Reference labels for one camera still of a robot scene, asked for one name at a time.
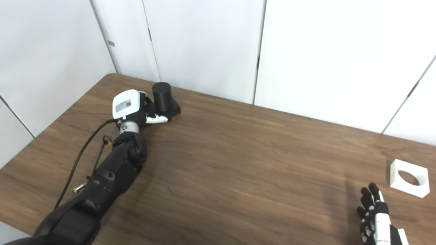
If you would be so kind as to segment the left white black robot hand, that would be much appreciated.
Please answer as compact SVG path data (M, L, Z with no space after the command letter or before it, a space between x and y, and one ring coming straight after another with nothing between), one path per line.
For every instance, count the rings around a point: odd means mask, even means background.
M124 123L136 123L139 127L169 121L167 117L156 112L154 102L145 92L134 89L115 96L112 101L112 116Z

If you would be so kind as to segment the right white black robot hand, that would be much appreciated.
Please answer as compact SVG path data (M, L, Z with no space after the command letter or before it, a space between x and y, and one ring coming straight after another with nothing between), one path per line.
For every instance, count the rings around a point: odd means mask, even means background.
M371 182L361 188L361 206L356 211L361 220L360 237L364 245L408 245L404 229L391 224L388 204L378 186Z

